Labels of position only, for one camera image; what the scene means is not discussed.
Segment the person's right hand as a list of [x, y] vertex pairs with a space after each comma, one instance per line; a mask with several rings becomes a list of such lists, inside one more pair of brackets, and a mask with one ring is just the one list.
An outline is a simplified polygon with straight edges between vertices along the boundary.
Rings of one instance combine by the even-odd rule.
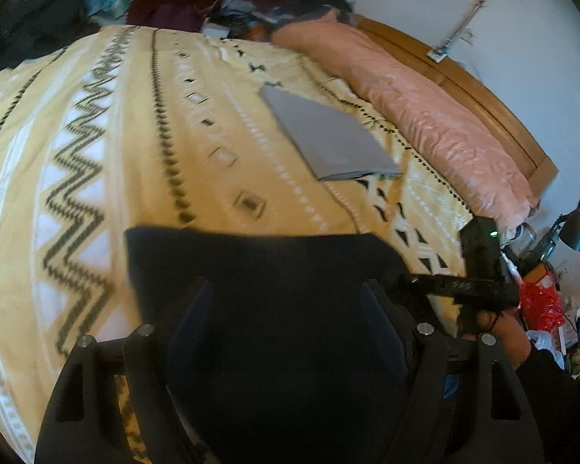
[[459, 337], [478, 338], [488, 333], [502, 345], [511, 366], [516, 370], [530, 356], [532, 345], [517, 319], [510, 313], [479, 311], [459, 315]]

